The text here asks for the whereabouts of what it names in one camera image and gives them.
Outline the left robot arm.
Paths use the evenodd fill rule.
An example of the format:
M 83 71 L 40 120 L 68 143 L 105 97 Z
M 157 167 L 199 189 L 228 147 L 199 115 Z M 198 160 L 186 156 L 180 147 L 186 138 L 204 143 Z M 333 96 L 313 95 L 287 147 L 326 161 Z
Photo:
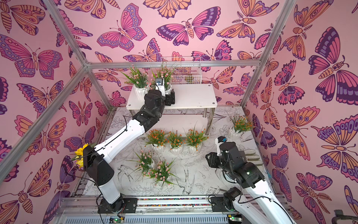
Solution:
M 84 169 L 99 188 L 109 212 L 121 212 L 125 205 L 110 163 L 128 144 L 150 130 L 162 117 L 164 108 L 174 103 L 174 94 L 166 95 L 159 90 L 150 90 L 144 96 L 144 105 L 140 111 L 121 130 L 94 147 L 84 147 Z

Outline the pink flower pot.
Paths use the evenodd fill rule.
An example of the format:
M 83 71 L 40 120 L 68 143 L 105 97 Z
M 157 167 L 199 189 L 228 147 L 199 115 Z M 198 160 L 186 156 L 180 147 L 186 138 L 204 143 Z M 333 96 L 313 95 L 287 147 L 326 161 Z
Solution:
M 152 71 L 153 79 L 152 85 L 158 85 L 156 83 L 157 78 L 162 78 L 165 88 L 165 93 L 169 93 L 171 90 L 171 80 L 174 74 L 174 68 L 168 67 L 166 63 L 162 63 L 160 68 L 157 68 L 155 71 Z
M 148 75 L 135 66 L 129 68 L 129 73 L 122 72 L 128 83 L 133 84 L 135 94 L 139 100 L 144 101 L 145 95 L 148 93 L 149 81 Z
M 136 160 L 131 161 L 136 162 L 135 171 L 140 171 L 143 176 L 150 175 L 151 171 L 154 169 L 153 152 L 151 150 L 141 150 L 139 153 L 134 153 L 137 158 Z
M 161 160 L 159 161 L 159 163 L 157 164 L 157 167 L 155 169 L 149 169 L 148 172 L 145 174 L 145 176 L 151 178 L 154 180 L 155 184 L 168 184 L 168 185 L 172 185 L 174 183 L 172 183 L 171 181 L 169 181 L 168 179 L 171 176 L 176 177 L 176 175 L 174 175 L 171 172 L 172 166 L 173 166 L 174 161 L 171 161 L 170 163 L 167 162 L 166 160 Z

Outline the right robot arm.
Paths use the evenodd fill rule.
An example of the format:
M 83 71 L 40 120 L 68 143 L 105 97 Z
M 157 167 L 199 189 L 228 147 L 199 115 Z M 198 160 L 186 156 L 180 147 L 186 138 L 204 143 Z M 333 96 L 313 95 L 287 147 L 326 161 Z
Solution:
M 223 194 L 228 211 L 236 211 L 252 224 L 293 224 L 258 167 L 246 160 L 235 142 L 226 137 L 215 139 L 216 152 L 206 155 L 209 167 L 220 169 L 224 178 L 238 187 Z

